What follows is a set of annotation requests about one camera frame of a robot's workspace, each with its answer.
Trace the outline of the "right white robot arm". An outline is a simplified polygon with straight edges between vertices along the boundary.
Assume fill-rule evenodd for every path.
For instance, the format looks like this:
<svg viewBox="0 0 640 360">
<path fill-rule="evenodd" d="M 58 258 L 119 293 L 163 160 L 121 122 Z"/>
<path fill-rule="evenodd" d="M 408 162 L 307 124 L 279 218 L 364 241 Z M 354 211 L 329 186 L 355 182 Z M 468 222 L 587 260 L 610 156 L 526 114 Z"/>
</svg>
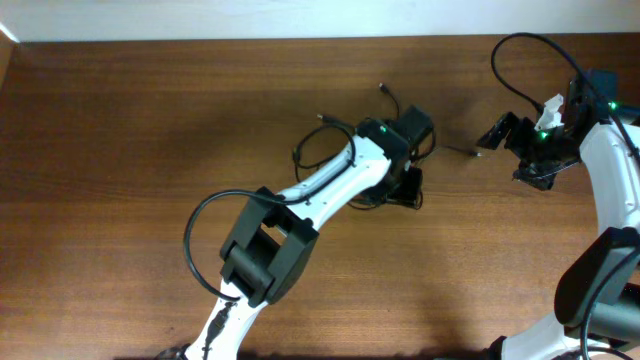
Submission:
<svg viewBox="0 0 640 360">
<path fill-rule="evenodd" d="M 566 96 L 549 99 L 535 121 L 508 112 L 477 142 L 504 147 L 519 160 L 514 179 L 541 191 L 558 173 L 586 167 L 598 236 L 561 277 L 554 310 L 527 330 L 501 336 L 490 359 L 583 359 L 626 356 L 639 345 L 639 165 L 630 147 L 639 142 L 639 111 L 611 101 L 617 77 L 591 69 L 576 76 Z"/>
</svg>

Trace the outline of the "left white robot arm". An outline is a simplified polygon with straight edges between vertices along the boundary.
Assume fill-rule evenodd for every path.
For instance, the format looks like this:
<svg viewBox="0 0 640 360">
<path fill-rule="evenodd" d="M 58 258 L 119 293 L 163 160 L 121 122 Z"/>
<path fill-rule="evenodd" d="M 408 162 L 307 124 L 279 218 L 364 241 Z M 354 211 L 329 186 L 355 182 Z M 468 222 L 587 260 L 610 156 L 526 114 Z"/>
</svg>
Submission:
<svg viewBox="0 0 640 360">
<path fill-rule="evenodd" d="M 300 278 L 321 227 L 343 206 L 422 205 L 418 149 L 435 136 L 431 118 L 410 106 L 395 120 L 368 118 L 356 127 L 324 118 L 326 129 L 347 138 L 345 148 L 313 164 L 313 174 L 274 193 L 230 189 L 206 197 L 185 226 L 183 250 L 194 278 L 217 298 L 207 322 L 191 344 L 159 353 L 161 359 L 234 359 L 261 310 L 281 300 Z M 221 250 L 221 286 L 198 271 L 191 255 L 191 235 L 200 213 L 213 201 L 245 196 L 248 201 Z"/>
</svg>

